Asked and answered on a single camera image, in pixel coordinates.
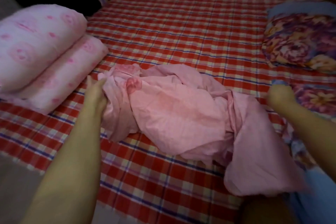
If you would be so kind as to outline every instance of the red plaid mattress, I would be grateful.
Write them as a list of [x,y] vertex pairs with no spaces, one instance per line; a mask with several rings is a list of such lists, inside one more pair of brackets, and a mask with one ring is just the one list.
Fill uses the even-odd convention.
[[[281,0],[112,0],[89,19],[87,32],[109,54],[92,72],[115,63],[183,63],[265,104],[273,79],[336,86],[335,77],[270,69],[260,51],[267,9]],[[82,83],[48,116],[0,103],[0,150],[46,170],[71,131],[84,99]],[[279,116],[269,112],[277,130]],[[242,199],[223,186],[224,169],[160,152],[142,134],[111,143],[102,131],[98,200],[144,223],[232,223]]]

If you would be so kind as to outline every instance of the pink fabric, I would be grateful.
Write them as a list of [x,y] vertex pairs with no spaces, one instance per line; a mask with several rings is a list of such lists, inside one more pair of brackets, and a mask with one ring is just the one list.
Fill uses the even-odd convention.
[[97,38],[84,35],[28,86],[0,98],[42,114],[59,106],[108,53]]
[[227,166],[224,184],[235,195],[292,192],[305,183],[268,115],[249,95],[227,90],[185,65],[115,65],[107,74],[110,100],[103,127],[111,140],[138,128],[167,154],[216,160]]
[[35,5],[0,21],[0,92],[19,90],[85,34],[87,21],[59,5]]

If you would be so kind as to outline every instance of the pink pillowcase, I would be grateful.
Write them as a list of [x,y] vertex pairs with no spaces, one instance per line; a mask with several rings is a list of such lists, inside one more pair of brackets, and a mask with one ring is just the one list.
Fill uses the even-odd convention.
[[0,92],[19,90],[85,34],[87,21],[59,5],[35,5],[0,21]]
[[28,86],[0,94],[9,103],[48,114],[59,106],[108,53],[97,38],[84,35]]

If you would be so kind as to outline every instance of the bed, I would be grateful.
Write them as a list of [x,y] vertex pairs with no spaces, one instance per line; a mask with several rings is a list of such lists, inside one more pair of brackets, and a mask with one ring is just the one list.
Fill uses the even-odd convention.
[[[279,66],[271,69],[260,47],[267,9],[283,0],[112,0],[88,19],[88,34],[109,54],[91,73],[115,63],[186,64],[265,105],[275,79],[336,87],[334,76]],[[0,103],[0,151],[44,172],[70,133],[85,83],[48,116]],[[281,133],[280,117],[268,109]],[[120,143],[101,131],[98,201],[140,223],[233,223],[243,199],[223,186],[224,169],[163,154],[143,134]]]

